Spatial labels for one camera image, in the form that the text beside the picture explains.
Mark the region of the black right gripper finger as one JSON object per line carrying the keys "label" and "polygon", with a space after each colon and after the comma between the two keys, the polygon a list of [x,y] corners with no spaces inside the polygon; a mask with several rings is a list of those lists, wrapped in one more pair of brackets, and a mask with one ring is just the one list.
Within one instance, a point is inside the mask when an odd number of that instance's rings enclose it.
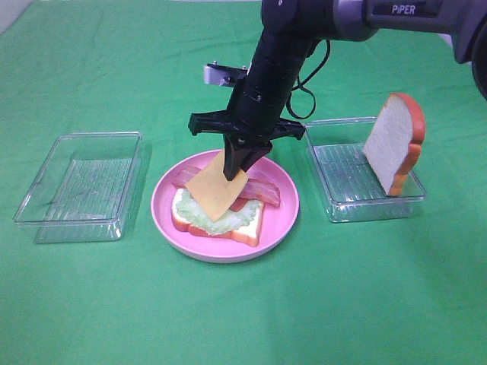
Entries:
{"label": "black right gripper finger", "polygon": [[247,143],[243,139],[234,136],[224,136],[223,173],[228,181],[235,178],[246,157]]}
{"label": "black right gripper finger", "polygon": [[272,150],[272,144],[255,144],[243,150],[243,159],[240,168],[247,172],[261,157],[266,156]]}

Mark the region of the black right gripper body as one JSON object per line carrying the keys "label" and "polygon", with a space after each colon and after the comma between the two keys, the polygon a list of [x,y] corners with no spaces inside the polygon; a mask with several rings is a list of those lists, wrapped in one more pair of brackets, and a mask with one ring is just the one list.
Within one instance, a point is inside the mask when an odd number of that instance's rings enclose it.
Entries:
{"label": "black right gripper body", "polygon": [[265,93],[245,85],[236,85],[225,109],[193,113],[188,128],[192,135],[220,133],[253,142],[268,142],[283,137],[300,140],[304,135],[304,126],[299,121],[281,117],[291,92],[291,87],[271,87]]}

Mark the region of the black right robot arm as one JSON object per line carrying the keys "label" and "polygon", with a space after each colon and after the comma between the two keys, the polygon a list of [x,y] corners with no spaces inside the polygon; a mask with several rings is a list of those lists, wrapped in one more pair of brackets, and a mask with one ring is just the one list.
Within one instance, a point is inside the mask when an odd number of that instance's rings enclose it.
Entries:
{"label": "black right robot arm", "polygon": [[298,74],[321,40],[361,42],[380,29],[447,34],[456,61],[470,63],[479,91],[486,91],[484,1],[264,1],[261,19],[249,68],[205,67],[208,83],[232,88],[226,109],[189,120],[193,134],[223,135],[228,180],[268,154],[273,139],[304,134],[299,121],[281,114],[291,92],[303,86]]}

